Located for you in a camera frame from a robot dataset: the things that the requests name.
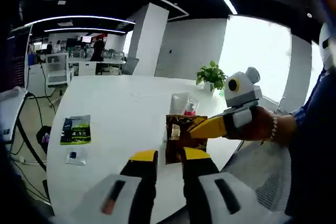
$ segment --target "computer monitor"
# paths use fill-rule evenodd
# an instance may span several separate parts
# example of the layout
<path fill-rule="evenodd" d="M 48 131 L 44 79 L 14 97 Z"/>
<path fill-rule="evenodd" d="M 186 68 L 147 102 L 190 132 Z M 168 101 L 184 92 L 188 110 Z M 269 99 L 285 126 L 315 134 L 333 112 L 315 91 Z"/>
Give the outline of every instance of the computer monitor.
<path fill-rule="evenodd" d="M 82 42 L 91 43 L 91 36 L 82 36 Z"/>

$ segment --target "office chair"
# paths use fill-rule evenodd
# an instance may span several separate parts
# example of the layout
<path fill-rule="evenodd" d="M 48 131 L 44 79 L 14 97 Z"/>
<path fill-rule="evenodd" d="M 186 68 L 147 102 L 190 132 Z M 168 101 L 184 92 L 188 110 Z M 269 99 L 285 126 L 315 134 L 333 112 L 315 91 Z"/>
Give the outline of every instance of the office chair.
<path fill-rule="evenodd" d="M 74 58 L 80 58 L 80 51 L 74 51 L 74 52 L 72 53 L 72 56 L 73 56 Z"/>
<path fill-rule="evenodd" d="M 127 57 L 127 61 L 124 65 L 121 67 L 121 73 L 127 74 L 129 76 L 133 75 L 134 70 L 139 62 L 139 59 L 137 58 L 130 58 Z"/>
<path fill-rule="evenodd" d="M 49 88 L 67 86 L 74 75 L 69 69 L 69 53 L 46 55 L 46 69 L 46 83 Z M 59 95 L 49 106 L 61 99 L 62 90 L 59 90 Z"/>

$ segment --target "green plant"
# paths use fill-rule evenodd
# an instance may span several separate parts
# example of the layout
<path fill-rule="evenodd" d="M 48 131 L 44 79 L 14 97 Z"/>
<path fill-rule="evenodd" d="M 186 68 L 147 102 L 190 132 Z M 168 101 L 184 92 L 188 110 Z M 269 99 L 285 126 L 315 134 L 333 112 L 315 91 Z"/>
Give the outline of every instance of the green plant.
<path fill-rule="evenodd" d="M 224 87 L 225 80 L 227 76 L 224 72 L 218 68 L 218 65 L 214 62 L 210 62 L 210 66 L 202 66 L 201 70 L 196 73 L 196 85 L 200 84 L 202 81 L 210 82 L 210 90 L 213 91 L 215 88 L 221 90 Z"/>

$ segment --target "mesh chair back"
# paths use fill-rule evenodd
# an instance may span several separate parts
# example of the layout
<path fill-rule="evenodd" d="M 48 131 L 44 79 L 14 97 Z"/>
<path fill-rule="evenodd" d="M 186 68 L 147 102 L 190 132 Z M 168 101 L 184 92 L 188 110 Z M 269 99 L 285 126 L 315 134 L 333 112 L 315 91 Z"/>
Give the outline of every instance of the mesh chair back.
<path fill-rule="evenodd" d="M 235 153 L 222 172 L 228 172 L 256 192 L 258 202 L 270 211 L 285 212 L 291 185 L 288 149 L 276 143 L 249 144 Z"/>
<path fill-rule="evenodd" d="M 47 85 L 67 83 L 68 53 L 46 55 Z"/>

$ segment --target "desk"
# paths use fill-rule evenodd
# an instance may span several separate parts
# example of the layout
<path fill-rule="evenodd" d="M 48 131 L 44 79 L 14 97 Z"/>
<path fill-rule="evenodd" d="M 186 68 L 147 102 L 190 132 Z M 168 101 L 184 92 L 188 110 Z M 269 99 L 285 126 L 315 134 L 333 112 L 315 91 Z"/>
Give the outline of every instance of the desk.
<path fill-rule="evenodd" d="M 134 153 L 156 149 L 156 198 L 151 223 L 157 223 L 185 206 L 182 165 L 165 165 L 163 134 L 171 94 L 190 92 L 199 99 L 197 114 L 214 116 L 226 108 L 224 98 L 214 97 L 195 81 L 145 76 L 74 77 L 58 107 L 48 147 L 47 179 L 56 215 L 72 211 L 83 194 L 107 175 L 121 172 Z M 69 146 L 60 145 L 64 118 L 91 115 L 91 136 L 85 166 L 67 165 Z M 207 151 L 222 169 L 240 141 L 209 140 Z"/>
<path fill-rule="evenodd" d="M 14 88 L 11 91 L 5 91 L 1 93 L 16 93 L 14 90 L 17 91 L 16 96 L 7 96 L 6 100 L 0 101 L 0 125 L 2 135 L 2 141 L 7 145 L 13 144 L 14 141 L 14 133 L 15 133 L 15 125 L 16 121 L 19 118 L 20 111 L 24 105 L 27 90 L 24 88 Z"/>
<path fill-rule="evenodd" d="M 74 58 L 74 57 L 69 57 L 69 63 L 81 63 L 81 62 L 86 62 L 90 61 L 90 58 Z M 118 60 L 118 59 L 112 59 L 112 58 L 104 58 L 104 61 L 94 61 L 96 63 L 106 63 L 106 64 L 116 64 L 116 65 L 123 65 L 126 63 L 124 60 Z"/>

